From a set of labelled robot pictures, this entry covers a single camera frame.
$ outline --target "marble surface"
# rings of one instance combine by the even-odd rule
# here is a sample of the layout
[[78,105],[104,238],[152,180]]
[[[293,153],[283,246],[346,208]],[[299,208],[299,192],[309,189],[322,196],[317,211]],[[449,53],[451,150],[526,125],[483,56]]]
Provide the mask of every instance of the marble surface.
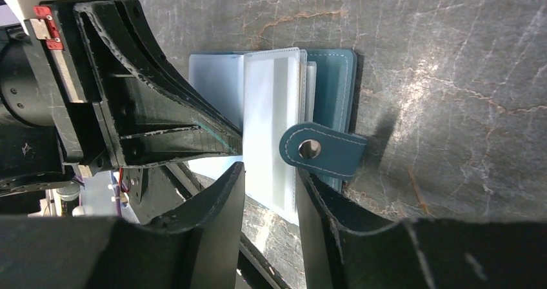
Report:
[[[141,2],[184,76],[194,51],[354,49],[352,132],[370,146],[344,193],[365,208],[390,219],[547,215],[547,0]],[[257,235],[270,217],[260,213],[249,217]],[[286,231],[266,257],[304,288],[297,230]]]

